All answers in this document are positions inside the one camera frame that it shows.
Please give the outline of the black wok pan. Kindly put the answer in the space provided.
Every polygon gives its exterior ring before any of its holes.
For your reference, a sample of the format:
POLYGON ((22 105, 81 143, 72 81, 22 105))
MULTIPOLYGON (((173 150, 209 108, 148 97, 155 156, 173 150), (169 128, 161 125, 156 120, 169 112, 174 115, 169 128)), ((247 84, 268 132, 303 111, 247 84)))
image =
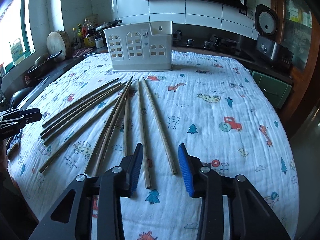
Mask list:
POLYGON ((54 55, 49 55, 48 53, 41 55, 34 62, 34 65, 27 71, 26 76, 30 79, 36 79, 48 74, 50 71, 56 68, 57 62, 55 60, 61 55, 61 53, 62 51, 60 50, 54 55))

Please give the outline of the white cartoon print cloth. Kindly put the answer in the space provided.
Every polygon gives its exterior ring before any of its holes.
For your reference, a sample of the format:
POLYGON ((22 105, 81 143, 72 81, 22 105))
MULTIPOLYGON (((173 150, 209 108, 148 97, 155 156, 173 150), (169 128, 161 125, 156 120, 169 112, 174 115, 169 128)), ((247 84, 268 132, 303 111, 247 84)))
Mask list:
MULTIPOLYGON (((280 119, 249 71, 238 61, 219 56, 172 52, 170 72, 117 72, 108 54, 90 56, 49 84, 32 102, 42 121, 23 129, 19 152, 10 161, 21 193, 37 219, 83 173, 112 106, 81 135, 74 137, 44 170, 39 168, 88 119, 117 98, 112 94, 69 124, 52 142, 41 139, 42 124, 92 90, 118 78, 132 79, 127 150, 140 141, 138 80, 152 188, 140 177, 132 198, 121 200, 126 239, 195 239, 201 200, 191 198, 180 175, 172 175, 142 78, 155 102, 173 155, 180 144, 223 176, 243 174, 259 191, 294 237, 299 193, 295 162, 280 119)), ((119 117, 103 168, 124 155, 124 119, 119 117)))

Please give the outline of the detergent jug on windowsill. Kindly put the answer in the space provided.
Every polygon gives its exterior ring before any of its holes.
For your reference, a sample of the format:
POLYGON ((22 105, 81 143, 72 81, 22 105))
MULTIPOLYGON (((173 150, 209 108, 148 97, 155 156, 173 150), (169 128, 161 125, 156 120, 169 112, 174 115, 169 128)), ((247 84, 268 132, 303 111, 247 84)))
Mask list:
POLYGON ((25 54, 24 54, 24 50, 23 50, 22 42, 20 38, 17 38, 10 45, 10 52, 12 56, 12 63, 15 66, 25 59, 25 54))

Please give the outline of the round wooden cutting board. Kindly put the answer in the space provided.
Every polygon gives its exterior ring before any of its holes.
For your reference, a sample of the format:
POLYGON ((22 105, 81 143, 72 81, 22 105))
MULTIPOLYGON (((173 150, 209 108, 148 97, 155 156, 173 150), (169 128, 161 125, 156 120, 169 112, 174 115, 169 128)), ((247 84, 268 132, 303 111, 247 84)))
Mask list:
POLYGON ((61 54, 55 59, 56 62, 69 59, 72 55, 71 41, 64 30, 51 32, 47 37, 46 45, 50 55, 55 55, 61 51, 61 54))

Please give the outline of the pink dish cloth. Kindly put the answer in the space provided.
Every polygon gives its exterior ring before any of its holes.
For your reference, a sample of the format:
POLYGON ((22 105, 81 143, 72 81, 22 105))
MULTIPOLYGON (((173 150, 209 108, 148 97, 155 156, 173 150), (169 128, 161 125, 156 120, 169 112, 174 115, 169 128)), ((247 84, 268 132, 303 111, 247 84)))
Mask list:
POLYGON ((93 52, 93 48, 81 48, 73 52, 72 58, 82 57, 93 52))

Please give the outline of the yellow cap oil bottle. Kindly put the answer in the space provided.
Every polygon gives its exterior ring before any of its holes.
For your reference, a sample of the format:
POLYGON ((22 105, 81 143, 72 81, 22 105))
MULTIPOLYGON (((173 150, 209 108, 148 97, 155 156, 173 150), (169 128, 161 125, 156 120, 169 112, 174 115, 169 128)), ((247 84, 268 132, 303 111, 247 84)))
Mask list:
POLYGON ((77 36, 78 36, 79 48, 82 48, 82 46, 83 46, 83 34, 82 34, 82 25, 81 24, 78 24, 76 31, 77 31, 77 36))

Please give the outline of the white seasoning shaker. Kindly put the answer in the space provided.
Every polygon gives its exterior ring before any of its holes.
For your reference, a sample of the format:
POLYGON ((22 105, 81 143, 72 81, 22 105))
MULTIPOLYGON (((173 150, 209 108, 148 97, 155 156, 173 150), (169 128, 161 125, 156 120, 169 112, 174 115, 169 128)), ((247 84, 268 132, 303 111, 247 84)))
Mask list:
POLYGON ((102 37, 97 37, 95 39, 95 45, 96 45, 97 49, 103 48, 103 46, 104 46, 103 38, 102 37))

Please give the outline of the dark soy sauce bottle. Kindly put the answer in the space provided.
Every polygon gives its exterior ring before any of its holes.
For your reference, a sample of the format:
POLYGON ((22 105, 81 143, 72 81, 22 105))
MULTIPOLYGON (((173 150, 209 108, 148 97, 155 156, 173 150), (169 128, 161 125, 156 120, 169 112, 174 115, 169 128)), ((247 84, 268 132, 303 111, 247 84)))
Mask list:
POLYGON ((82 25, 82 35, 84 39, 85 47, 95 47, 95 31, 92 22, 85 18, 85 22, 82 25))

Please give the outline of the green cabinet drawers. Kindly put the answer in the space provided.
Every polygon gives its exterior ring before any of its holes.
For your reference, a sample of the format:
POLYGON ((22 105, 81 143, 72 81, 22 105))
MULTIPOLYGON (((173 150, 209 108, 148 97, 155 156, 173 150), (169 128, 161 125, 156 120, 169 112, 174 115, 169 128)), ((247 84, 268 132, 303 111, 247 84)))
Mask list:
POLYGON ((273 77, 252 72, 252 77, 274 108, 281 109, 289 96, 292 86, 273 77))

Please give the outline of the white plastic utensil holder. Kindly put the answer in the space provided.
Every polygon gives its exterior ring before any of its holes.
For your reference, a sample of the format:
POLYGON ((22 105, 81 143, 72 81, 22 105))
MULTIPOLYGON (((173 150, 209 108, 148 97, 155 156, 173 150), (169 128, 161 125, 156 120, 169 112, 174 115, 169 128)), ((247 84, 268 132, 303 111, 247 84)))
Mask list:
POLYGON ((172 21, 118 25, 105 29, 104 34, 115 71, 172 69, 172 21))

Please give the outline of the black gas stove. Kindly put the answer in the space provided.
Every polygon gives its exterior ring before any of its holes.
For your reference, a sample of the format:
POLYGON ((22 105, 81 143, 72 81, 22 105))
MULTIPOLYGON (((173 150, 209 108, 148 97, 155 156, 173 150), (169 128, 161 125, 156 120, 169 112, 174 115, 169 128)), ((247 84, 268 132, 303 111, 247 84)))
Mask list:
POLYGON ((211 36, 209 39, 202 39, 199 37, 184 38, 182 32, 178 30, 172 36, 172 45, 175 47, 207 50, 230 56, 237 56, 242 59, 252 60, 252 58, 241 49, 238 41, 216 35, 211 36))

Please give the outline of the black rice cooker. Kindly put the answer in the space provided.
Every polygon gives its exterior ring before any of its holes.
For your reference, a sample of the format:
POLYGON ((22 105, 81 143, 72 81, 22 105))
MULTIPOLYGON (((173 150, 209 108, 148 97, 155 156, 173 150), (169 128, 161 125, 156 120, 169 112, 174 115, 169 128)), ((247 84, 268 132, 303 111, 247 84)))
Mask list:
POLYGON ((278 16, 276 13, 266 5, 257 5, 254 27, 258 32, 256 50, 268 61, 289 70, 293 53, 276 42, 278 30, 278 16))

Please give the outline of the wooden glass door cabinet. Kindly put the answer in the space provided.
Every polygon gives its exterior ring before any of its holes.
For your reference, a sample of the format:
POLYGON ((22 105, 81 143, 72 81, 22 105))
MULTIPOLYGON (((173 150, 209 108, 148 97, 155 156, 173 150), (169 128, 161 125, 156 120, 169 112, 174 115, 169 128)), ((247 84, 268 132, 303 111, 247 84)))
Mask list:
POLYGON ((319 102, 319 21, 307 0, 271 0, 279 19, 276 41, 293 53, 293 85, 280 119, 293 136, 319 102))

